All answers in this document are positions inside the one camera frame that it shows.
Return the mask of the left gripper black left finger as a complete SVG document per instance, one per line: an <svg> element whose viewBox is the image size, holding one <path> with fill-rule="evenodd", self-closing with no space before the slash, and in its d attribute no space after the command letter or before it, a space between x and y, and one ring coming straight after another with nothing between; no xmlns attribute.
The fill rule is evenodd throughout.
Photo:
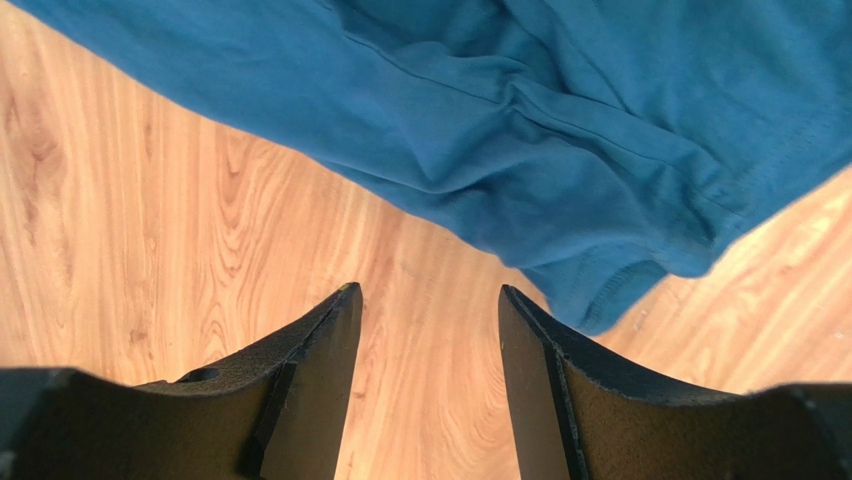
<svg viewBox="0 0 852 480"><path fill-rule="evenodd" d="M5 479L330 479L347 416L362 293L174 382L76 368L1 372Z"/></svg>

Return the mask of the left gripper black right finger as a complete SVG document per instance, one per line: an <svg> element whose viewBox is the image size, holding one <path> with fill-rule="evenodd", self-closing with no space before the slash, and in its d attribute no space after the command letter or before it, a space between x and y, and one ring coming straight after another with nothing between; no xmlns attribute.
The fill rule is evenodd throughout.
<svg viewBox="0 0 852 480"><path fill-rule="evenodd" d="M525 479L847 479L851 387L736 395L643 367L561 324L518 289L498 308Z"/></svg>

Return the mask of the teal blue t shirt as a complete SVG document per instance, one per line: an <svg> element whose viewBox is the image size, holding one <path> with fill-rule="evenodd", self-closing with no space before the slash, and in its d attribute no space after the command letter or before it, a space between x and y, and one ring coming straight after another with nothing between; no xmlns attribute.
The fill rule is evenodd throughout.
<svg viewBox="0 0 852 480"><path fill-rule="evenodd" d="M23 1L609 330L851 160L847 1Z"/></svg>

